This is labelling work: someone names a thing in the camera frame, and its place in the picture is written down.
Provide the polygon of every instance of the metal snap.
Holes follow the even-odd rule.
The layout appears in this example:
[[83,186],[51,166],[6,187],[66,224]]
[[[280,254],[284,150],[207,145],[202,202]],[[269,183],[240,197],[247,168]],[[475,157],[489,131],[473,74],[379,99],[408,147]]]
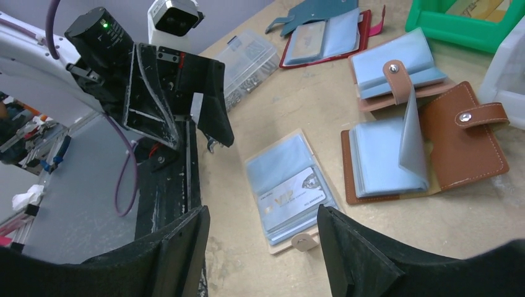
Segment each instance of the metal snap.
[[390,70],[390,72],[392,72],[392,73],[397,73],[399,71],[399,66],[395,65],[395,64],[392,64],[392,65],[390,65],[390,67],[388,67],[388,70]]
[[463,113],[459,116],[459,120],[462,122],[468,122],[472,119],[472,115],[470,113]]

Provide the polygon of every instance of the wooden tabletop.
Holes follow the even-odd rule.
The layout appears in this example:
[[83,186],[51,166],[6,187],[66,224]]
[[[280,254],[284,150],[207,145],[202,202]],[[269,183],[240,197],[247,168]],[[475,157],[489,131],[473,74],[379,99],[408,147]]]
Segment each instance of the wooden tabletop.
[[[280,28],[268,35],[264,29],[299,2],[276,0],[202,55],[213,58],[227,41],[246,29],[267,38],[282,55],[286,40],[279,36]],[[405,33],[412,1],[361,2],[362,10],[372,10],[372,25],[379,22],[386,5],[385,28],[370,38],[369,48]],[[430,46],[443,72],[456,82],[467,80],[474,90],[479,89],[491,55],[438,41],[431,41]],[[320,247],[306,253],[268,253],[244,161],[302,128],[334,184],[332,190],[343,197],[340,133],[374,119],[357,110],[347,60],[279,69],[231,110],[229,117],[235,133],[232,147],[216,146],[211,154],[201,133],[198,139],[202,203],[209,206],[211,214],[206,254],[210,295],[330,296]],[[508,175],[427,198],[352,207],[341,200],[341,206],[348,216],[369,228],[449,257],[467,258],[511,239],[525,238],[525,132],[508,128],[497,137],[511,167]]]

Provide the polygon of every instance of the green plastic bin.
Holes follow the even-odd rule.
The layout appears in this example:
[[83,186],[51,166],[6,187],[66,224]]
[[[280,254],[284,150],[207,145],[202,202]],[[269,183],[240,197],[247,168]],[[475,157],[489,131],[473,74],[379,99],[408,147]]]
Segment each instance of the green plastic bin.
[[414,0],[405,30],[423,29],[426,37],[496,53],[500,43],[525,15],[525,0],[514,0],[499,23],[445,12],[456,0]]

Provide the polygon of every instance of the transparent plastic organizer box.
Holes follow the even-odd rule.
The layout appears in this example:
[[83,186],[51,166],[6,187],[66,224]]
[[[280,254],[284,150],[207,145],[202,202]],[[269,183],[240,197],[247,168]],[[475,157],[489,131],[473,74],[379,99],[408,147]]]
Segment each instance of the transparent plastic organizer box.
[[245,30],[215,57],[226,65],[224,98],[230,111],[279,67],[277,48],[264,37]]

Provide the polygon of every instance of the crumpled paper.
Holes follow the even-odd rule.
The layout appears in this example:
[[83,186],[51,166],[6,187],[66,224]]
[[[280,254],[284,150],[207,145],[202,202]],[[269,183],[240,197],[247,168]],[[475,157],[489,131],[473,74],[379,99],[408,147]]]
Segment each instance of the crumpled paper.
[[22,210],[28,204],[37,203],[43,194],[44,186],[34,184],[29,188],[29,190],[27,190],[26,193],[13,196],[13,210],[17,212]]

